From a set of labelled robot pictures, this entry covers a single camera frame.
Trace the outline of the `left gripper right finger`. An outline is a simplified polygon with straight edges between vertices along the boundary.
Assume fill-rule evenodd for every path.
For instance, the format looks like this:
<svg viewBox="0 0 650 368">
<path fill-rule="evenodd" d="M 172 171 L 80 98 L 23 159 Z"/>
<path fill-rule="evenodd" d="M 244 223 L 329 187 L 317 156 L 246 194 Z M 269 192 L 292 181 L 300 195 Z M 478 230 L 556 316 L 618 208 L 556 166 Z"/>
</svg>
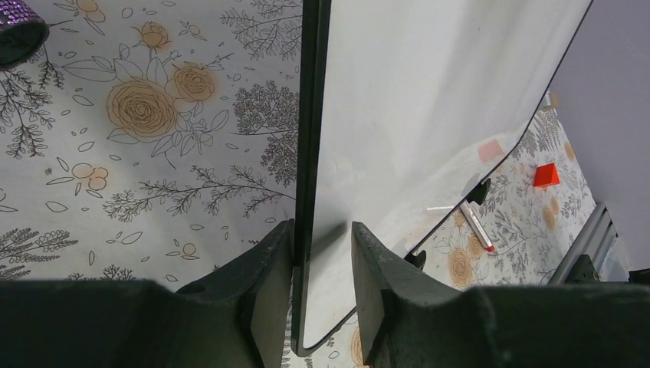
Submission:
<svg viewBox="0 0 650 368">
<path fill-rule="evenodd" d="M 476 293 L 458 291 L 424 274 L 361 222 L 352 224 L 352 263 L 365 364 L 487 366 Z"/>
</svg>

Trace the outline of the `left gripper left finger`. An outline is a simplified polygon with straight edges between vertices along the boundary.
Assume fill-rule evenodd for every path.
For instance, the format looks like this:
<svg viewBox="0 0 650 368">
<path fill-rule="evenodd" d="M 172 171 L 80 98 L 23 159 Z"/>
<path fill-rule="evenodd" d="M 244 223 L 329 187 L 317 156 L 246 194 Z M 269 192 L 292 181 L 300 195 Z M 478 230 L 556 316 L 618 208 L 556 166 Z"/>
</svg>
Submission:
<svg viewBox="0 0 650 368">
<path fill-rule="evenodd" d="M 180 289 L 197 306 L 177 367 L 279 367 L 293 272 L 294 223 L 280 222 L 233 261 Z"/>
</svg>

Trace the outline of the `white whiteboard black frame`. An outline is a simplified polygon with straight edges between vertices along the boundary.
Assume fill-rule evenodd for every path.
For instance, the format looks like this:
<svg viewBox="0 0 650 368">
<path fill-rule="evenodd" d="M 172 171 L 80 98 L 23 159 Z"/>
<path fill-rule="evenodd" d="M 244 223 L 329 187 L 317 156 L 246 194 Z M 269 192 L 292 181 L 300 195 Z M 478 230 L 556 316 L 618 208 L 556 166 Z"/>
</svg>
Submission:
<svg viewBox="0 0 650 368">
<path fill-rule="evenodd" d="M 351 227 L 423 243 L 521 140 L 588 1 L 305 1 L 291 348 L 356 306 Z"/>
</svg>

